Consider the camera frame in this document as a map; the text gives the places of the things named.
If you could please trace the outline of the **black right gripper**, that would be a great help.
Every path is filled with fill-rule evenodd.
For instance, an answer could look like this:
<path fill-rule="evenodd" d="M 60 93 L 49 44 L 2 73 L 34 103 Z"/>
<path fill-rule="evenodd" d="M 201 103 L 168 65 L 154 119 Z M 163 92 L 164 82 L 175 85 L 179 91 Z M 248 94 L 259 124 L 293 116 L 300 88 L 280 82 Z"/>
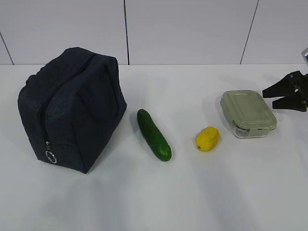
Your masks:
<path fill-rule="evenodd" d="M 262 91 L 263 98 L 283 97 L 272 102 L 273 109 L 306 112 L 308 108 L 308 75 L 300 71 L 287 74 Z"/>

